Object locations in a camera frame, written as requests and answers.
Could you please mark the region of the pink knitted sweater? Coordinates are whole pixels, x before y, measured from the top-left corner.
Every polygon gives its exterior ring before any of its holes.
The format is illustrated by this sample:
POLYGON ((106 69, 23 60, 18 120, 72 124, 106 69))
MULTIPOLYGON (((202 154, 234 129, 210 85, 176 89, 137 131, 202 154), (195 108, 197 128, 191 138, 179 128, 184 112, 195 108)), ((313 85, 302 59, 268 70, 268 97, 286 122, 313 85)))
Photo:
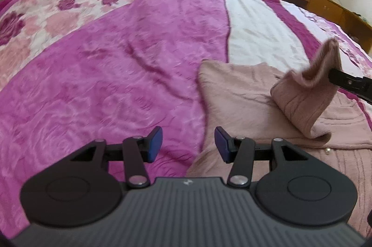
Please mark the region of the pink knitted sweater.
POLYGON ((214 144, 216 127, 262 144, 283 138, 353 181, 358 201, 349 224, 371 236, 371 121, 362 103, 329 82, 331 69, 341 69, 335 39, 325 41, 301 71, 282 72, 266 63, 202 62, 198 81, 207 112, 206 136, 187 175, 227 178, 231 165, 214 144))

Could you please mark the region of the striped magenta floral bedspread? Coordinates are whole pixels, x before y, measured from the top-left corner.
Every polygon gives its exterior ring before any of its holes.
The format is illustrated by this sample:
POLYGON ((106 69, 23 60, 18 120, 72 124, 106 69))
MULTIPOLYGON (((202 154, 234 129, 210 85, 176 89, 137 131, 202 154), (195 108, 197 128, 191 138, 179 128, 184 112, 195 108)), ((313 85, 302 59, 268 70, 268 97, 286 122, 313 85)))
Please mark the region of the striped magenta floral bedspread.
POLYGON ((101 138, 163 128, 151 179, 184 177, 202 151, 202 62, 305 69, 328 39, 342 68, 371 58, 339 26, 282 0, 2 0, 1 232, 28 226, 23 183, 101 138))

